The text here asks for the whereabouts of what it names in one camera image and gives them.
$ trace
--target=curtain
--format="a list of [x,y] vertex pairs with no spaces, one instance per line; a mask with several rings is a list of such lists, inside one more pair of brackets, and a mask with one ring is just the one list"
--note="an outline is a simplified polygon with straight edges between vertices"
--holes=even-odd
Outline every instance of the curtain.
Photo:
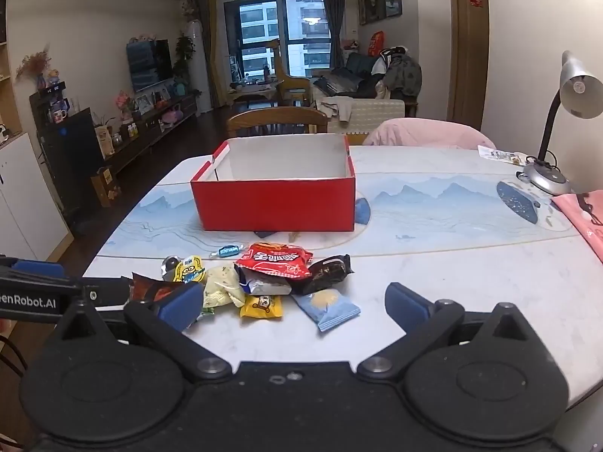
[[331,32],[331,68],[340,68],[344,65],[341,50],[340,32],[343,23],[343,12],[346,0],[323,0],[324,11],[329,21]]
[[224,88],[220,83],[218,68],[216,66],[216,0],[194,0],[201,21],[201,38],[207,62],[207,77],[209,78],[209,97],[212,107],[222,107],[225,103]]

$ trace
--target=white cabinet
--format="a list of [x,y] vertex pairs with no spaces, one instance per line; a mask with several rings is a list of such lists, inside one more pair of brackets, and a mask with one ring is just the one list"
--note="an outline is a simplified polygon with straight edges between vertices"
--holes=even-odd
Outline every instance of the white cabinet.
[[0,254],[26,260],[35,259],[2,194],[0,194]]
[[[27,134],[0,147],[0,193],[33,258],[47,260],[69,231],[46,187]],[[4,231],[3,218],[0,229]]]

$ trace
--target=tv screen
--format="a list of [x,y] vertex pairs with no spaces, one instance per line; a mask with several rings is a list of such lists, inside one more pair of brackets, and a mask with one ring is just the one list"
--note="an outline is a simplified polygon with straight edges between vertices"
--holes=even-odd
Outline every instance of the tv screen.
[[172,78],[172,61],[167,40],[130,43],[126,51],[135,92]]

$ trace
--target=desk lamp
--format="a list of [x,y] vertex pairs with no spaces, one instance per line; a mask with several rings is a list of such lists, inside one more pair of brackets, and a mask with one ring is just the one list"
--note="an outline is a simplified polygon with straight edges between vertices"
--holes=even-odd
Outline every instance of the desk lamp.
[[572,116],[580,119],[593,119],[603,112],[603,83],[585,70],[581,61],[569,51],[565,51],[562,56],[559,90],[553,98],[546,118],[545,133],[542,136],[538,158],[523,169],[524,174],[534,185],[553,195],[571,191],[568,179],[559,171],[557,165],[551,166],[545,161],[553,122],[561,104]]

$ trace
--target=cardboard box on floor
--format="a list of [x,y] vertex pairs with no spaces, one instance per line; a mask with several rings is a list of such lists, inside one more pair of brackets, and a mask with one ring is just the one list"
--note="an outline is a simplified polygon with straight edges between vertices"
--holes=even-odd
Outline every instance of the cardboard box on floor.
[[356,176],[343,134],[224,141],[191,180],[207,231],[353,231]]

